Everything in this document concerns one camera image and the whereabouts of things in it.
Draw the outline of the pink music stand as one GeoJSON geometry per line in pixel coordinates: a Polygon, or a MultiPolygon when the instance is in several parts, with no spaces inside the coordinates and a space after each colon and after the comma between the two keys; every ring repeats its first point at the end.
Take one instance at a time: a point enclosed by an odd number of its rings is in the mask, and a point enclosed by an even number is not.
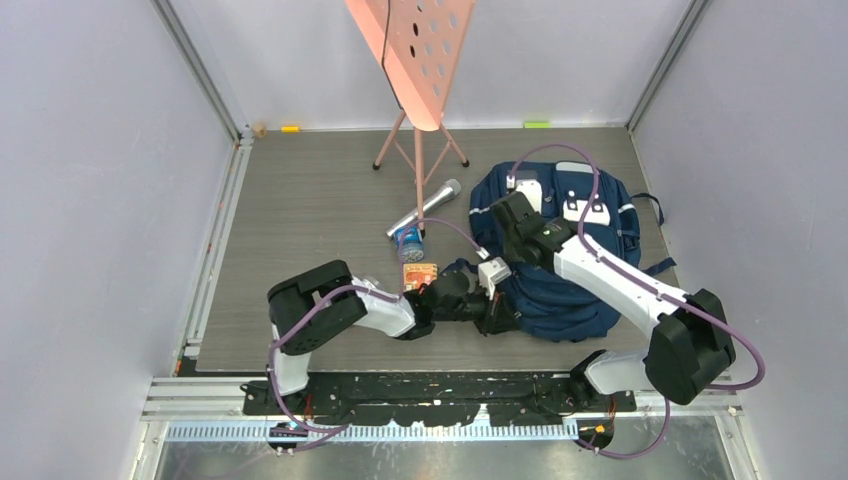
{"type": "Polygon", "coordinates": [[[345,5],[389,83],[399,115],[372,169],[394,147],[414,172],[410,223],[426,229],[424,187],[452,150],[470,160],[444,124],[474,1],[347,0],[345,5]]]}

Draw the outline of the navy blue student backpack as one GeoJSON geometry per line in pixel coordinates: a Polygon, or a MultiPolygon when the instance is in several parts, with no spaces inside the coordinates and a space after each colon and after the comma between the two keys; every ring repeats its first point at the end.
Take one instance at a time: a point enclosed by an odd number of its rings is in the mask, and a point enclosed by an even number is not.
{"type": "Polygon", "coordinates": [[[495,165],[471,192],[469,224],[476,243],[507,265],[475,322],[482,334],[579,342],[625,317],[650,336],[686,296],[656,277],[672,259],[640,269],[631,195],[585,163],[495,165]]]}

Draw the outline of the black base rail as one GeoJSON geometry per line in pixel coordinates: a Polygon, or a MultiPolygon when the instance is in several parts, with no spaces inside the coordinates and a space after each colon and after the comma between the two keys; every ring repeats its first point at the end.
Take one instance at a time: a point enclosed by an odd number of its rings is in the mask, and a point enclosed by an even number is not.
{"type": "Polygon", "coordinates": [[[267,380],[241,385],[246,416],[281,416],[322,430],[340,427],[547,426],[577,414],[604,419],[635,410],[631,392],[602,395],[555,371],[319,372],[275,400],[267,380]]]}

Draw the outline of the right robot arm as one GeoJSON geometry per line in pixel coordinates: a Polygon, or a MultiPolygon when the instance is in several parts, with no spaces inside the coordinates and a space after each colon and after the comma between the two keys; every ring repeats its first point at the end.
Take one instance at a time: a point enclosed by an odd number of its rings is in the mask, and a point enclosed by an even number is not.
{"type": "Polygon", "coordinates": [[[526,196],[513,192],[491,207],[511,261],[540,267],[595,295],[647,338],[643,350],[605,351],[577,366],[574,403],[596,410],[611,394],[653,390],[690,404],[736,360],[721,301],[660,282],[605,250],[581,221],[545,220],[526,196]]]}

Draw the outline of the small wooden block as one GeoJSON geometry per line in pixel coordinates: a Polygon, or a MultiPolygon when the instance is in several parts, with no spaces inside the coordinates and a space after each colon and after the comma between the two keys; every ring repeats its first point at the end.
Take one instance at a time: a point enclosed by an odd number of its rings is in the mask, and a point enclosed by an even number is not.
{"type": "Polygon", "coordinates": [[[253,132],[253,136],[257,139],[264,138],[268,133],[266,125],[261,122],[254,123],[251,126],[251,130],[253,132]]]}

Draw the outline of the silver microphone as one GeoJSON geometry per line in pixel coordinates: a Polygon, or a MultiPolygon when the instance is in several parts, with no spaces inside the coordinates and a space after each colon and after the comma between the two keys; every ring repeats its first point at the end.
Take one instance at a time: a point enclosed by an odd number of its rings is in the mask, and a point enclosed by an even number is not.
{"type": "MultiPolygon", "coordinates": [[[[449,179],[445,181],[432,195],[425,198],[423,200],[422,206],[422,215],[426,216],[427,214],[434,213],[438,208],[442,205],[452,201],[456,198],[460,192],[462,191],[461,184],[456,179],[449,179]]],[[[395,233],[399,232],[405,227],[411,226],[415,224],[419,219],[419,212],[417,209],[413,209],[409,213],[407,213],[404,217],[396,221],[393,225],[391,225],[386,231],[385,235],[391,239],[395,233]]]]}

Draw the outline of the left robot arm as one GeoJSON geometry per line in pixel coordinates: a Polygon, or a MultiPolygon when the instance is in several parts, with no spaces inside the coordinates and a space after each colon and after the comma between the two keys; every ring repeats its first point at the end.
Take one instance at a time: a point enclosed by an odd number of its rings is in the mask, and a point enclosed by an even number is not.
{"type": "Polygon", "coordinates": [[[307,398],[312,352],[351,327],[404,341],[431,334],[438,322],[471,322],[484,336],[520,327],[500,286],[510,270],[499,259],[481,266],[460,259],[443,271],[407,264],[403,276],[403,293],[392,294],[333,260],[271,287],[270,403],[284,414],[298,412],[307,398]]]}

